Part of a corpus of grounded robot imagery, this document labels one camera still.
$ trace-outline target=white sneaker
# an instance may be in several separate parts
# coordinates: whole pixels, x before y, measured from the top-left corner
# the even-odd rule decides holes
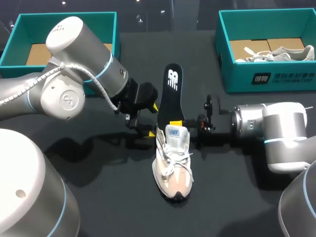
[[[155,181],[168,198],[182,200],[192,187],[190,133],[186,127],[167,125],[166,139],[157,127],[156,159],[153,162]]]
[[[315,58],[314,47],[306,46],[304,49],[287,49],[280,47],[275,51],[262,51],[254,53],[251,49],[244,49],[252,57],[237,59],[237,63],[244,62],[271,62],[271,61],[312,61]]]

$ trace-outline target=shoe insole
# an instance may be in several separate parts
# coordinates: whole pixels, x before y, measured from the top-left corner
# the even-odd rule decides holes
[[[158,127],[165,130],[170,121],[184,120],[181,109],[183,71],[178,64],[169,64],[164,69],[161,103],[158,111]]]

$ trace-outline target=shoe sole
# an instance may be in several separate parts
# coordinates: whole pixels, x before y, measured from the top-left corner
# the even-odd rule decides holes
[[[191,188],[190,188],[190,190],[189,190],[189,194],[188,194],[186,197],[183,197],[180,192],[177,192],[174,197],[169,197],[169,196],[162,190],[162,188],[160,187],[160,184],[159,184],[159,182],[158,182],[158,179],[157,179],[157,172],[156,172],[156,159],[153,161],[152,168],[153,168],[153,175],[154,175],[156,184],[157,184],[157,186],[158,186],[158,189],[159,189],[161,195],[162,195],[166,200],[178,202],[178,201],[184,201],[184,200],[186,200],[186,199],[189,197],[190,192],[191,192],[191,189],[192,189],[192,186],[191,186]]]

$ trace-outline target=shoe box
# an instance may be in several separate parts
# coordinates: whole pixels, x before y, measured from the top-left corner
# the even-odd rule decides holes
[[[215,49],[225,91],[316,90],[316,61],[235,62],[251,57],[245,47],[255,53],[316,47],[315,29],[313,8],[219,11]]]
[[[45,46],[46,38],[61,20],[77,16],[119,59],[120,39],[116,12],[65,12],[20,14],[0,58],[3,78],[16,78],[42,72],[51,55]],[[95,94],[85,84],[86,95]]]

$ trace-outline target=white shoelace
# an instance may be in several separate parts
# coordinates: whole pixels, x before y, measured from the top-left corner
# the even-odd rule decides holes
[[[187,162],[187,159],[190,155],[192,155],[193,153],[188,153],[185,149],[177,149],[174,147],[170,147],[168,145],[165,145],[163,147],[163,152],[166,154],[166,158],[167,158],[167,163],[168,163],[168,167],[163,169],[163,171],[161,172],[162,177],[164,179],[167,179],[170,177],[171,174],[173,174],[174,172],[174,168],[176,166],[181,166],[183,168],[185,168],[188,173],[191,176],[192,182],[193,182],[193,176],[192,176],[192,171],[190,168],[188,168],[185,163]],[[171,158],[172,154],[177,154],[179,155],[178,159],[176,158]]]
[[[249,53],[254,62],[266,62],[266,61],[274,61],[274,57],[271,54],[271,51],[261,51],[258,53],[254,53],[250,48],[245,47],[244,50]]]

